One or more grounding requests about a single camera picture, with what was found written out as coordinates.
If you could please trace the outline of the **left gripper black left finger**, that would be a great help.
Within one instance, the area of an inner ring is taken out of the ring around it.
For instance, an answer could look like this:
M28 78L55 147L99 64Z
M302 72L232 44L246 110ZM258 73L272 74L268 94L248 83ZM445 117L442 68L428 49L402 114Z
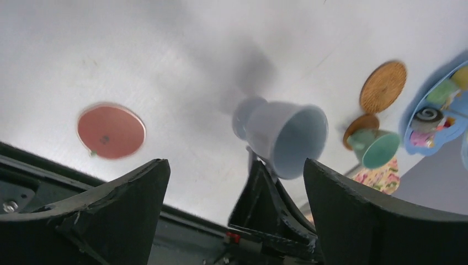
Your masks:
M1 216L2 264L147 264L171 169L155 159L31 213Z

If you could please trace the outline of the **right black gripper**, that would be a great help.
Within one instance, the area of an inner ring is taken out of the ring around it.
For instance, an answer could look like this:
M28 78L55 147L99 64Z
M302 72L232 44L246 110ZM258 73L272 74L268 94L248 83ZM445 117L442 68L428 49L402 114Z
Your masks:
M228 219L224 248L214 258L204 259L203 264L324 264L314 245L252 230L290 228L291 216L316 234L278 176L269 172L250 147L247 151L248 177Z

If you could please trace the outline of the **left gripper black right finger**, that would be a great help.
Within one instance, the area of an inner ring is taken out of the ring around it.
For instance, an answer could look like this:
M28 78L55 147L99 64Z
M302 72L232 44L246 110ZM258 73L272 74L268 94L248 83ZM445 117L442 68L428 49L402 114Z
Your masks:
M466 264L467 216L409 203L308 159L304 183L325 264Z

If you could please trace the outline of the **light blue mug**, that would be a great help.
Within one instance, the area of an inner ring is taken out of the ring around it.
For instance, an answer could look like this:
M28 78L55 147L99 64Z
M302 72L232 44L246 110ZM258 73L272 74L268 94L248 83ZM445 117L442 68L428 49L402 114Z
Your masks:
M237 106L232 128L281 179L300 177L306 159L318 159L328 137L328 120L320 107L261 97Z

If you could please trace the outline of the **green teacup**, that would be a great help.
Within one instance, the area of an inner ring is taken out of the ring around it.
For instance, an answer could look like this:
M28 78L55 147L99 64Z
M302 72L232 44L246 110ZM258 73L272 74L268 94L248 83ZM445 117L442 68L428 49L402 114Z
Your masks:
M368 169L377 169L390 162L400 142L397 133L379 129L360 129L346 140L360 164Z

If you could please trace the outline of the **red apple coaster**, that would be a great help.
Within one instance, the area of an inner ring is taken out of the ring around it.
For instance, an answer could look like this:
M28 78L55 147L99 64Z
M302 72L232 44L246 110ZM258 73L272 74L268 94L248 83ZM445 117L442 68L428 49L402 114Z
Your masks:
M77 118L76 133L94 157L118 160L132 156L144 145L146 127L129 108L98 102L84 108Z

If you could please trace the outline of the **orange round coaster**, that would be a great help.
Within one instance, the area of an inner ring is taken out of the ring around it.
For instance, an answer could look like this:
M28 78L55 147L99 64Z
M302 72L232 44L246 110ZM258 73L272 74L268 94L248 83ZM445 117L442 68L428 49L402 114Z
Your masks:
M346 129L343 135L343 145L346 149L352 151L353 148L347 143L348 138L360 129L378 129L380 122L374 114L364 114L355 119Z

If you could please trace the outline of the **pink cupcake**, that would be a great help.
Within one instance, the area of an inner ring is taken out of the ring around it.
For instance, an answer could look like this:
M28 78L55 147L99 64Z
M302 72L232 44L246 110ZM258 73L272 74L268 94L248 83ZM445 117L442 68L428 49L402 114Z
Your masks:
M435 132L413 131L409 137L410 143L415 147L433 148Z

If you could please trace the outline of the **chocolate slice cake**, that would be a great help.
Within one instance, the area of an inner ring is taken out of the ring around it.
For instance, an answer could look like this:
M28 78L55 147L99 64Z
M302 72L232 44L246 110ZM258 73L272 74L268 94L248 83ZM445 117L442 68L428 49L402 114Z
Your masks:
M439 109L424 107L414 114L410 128L422 133L436 132L442 129L445 122L446 116Z

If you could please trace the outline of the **woven rattan coaster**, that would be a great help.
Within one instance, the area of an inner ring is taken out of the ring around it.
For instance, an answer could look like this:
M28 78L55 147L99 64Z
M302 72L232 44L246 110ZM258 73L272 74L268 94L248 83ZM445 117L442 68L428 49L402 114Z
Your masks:
M407 81L406 65L392 60L377 67L365 81L359 98L362 110L381 113L400 96Z

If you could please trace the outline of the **floral serving tray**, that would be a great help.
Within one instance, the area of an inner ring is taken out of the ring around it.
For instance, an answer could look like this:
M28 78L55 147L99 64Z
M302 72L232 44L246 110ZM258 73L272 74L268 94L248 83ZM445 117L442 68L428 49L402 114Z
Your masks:
M394 156L387 164L377 169L361 168L352 179L385 194L392 194L400 185L398 162Z

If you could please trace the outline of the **blue three-tier cake stand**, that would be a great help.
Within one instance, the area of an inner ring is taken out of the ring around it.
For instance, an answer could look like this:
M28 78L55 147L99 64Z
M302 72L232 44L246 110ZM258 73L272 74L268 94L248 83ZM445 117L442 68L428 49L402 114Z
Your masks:
M410 155L436 154L467 132L467 61L458 65L417 98L403 133Z

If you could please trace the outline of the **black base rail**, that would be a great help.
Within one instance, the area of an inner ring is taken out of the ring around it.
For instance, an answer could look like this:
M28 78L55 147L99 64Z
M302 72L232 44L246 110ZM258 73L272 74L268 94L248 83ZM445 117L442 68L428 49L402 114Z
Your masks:
M225 228L163 205L155 159L104 183L1 144L2 264L211 264Z

